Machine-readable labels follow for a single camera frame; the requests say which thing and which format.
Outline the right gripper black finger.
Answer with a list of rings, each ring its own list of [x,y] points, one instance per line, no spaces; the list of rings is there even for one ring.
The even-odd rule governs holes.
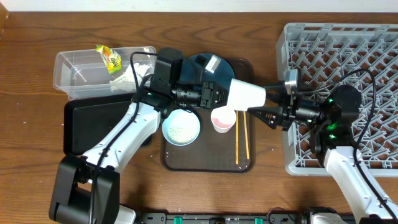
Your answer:
[[[273,84],[264,86],[266,90],[266,99],[271,102],[278,103],[279,105],[285,105],[287,102],[287,93],[285,89],[284,81],[280,81]]]
[[[280,106],[275,107],[252,107],[248,108],[247,112],[258,119],[264,124],[268,125],[271,129],[275,129],[280,126],[283,127],[283,108]]]

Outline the blue plate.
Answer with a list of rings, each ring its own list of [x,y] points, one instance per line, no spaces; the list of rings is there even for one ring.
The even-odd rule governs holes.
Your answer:
[[[186,58],[182,63],[180,83],[196,84],[199,78],[203,82],[215,82],[223,88],[229,90],[231,80],[235,78],[234,70],[231,65],[223,58],[215,73],[201,71],[201,66],[196,63],[195,59],[198,55],[203,55],[209,58],[214,54],[196,54]]]

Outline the pink cup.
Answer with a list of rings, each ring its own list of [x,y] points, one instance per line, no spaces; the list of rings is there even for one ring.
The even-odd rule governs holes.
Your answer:
[[[227,106],[213,109],[210,115],[216,132],[227,133],[236,123],[236,112]]]

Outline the white cup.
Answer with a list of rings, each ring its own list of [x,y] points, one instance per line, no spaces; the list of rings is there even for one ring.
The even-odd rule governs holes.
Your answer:
[[[247,111],[248,108],[264,106],[265,102],[265,88],[234,78],[231,80],[226,104],[228,108]]]

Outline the light blue rice bowl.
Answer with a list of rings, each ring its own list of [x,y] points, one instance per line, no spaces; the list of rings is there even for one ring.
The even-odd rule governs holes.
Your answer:
[[[164,138],[175,146],[192,143],[200,133],[200,120],[193,112],[174,110],[162,123]]]

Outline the white tissue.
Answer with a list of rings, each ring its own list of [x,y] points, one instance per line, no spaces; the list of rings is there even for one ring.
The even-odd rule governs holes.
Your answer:
[[[142,79],[149,74],[149,65],[134,63],[134,70],[137,76],[138,85],[141,84]],[[124,90],[133,91],[136,89],[136,82],[131,66],[128,66],[127,70],[116,79],[109,82],[111,91]]]

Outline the yellow snack wrapper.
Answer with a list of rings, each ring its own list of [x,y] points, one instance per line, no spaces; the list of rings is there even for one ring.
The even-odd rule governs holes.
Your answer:
[[[95,50],[100,53],[101,58],[103,59],[103,62],[110,74],[113,74],[122,68],[121,56],[113,49],[105,45],[97,45]]]

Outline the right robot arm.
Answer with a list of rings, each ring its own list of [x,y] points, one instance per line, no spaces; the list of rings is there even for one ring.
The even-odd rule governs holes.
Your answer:
[[[351,132],[359,116],[361,93],[353,86],[336,87],[321,103],[297,98],[288,104],[287,95],[275,94],[278,107],[248,108],[270,128],[288,129],[294,121],[311,126],[310,150],[334,178],[357,223],[396,223],[397,205],[370,173],[359,150],[359,139]]]

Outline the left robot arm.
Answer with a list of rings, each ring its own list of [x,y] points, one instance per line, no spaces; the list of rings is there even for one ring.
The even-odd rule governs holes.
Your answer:
[[[67,154],[59,163],[49,218],[58,223],[134,223],[137,213],[119,203],[121,174],[137,150],[173,109],[214,109],[226,105],[231,65],[223,58],[198,54],[185,58],[173,48],[155,57],[149,86],[136,85],[126,114],[82,156]]]

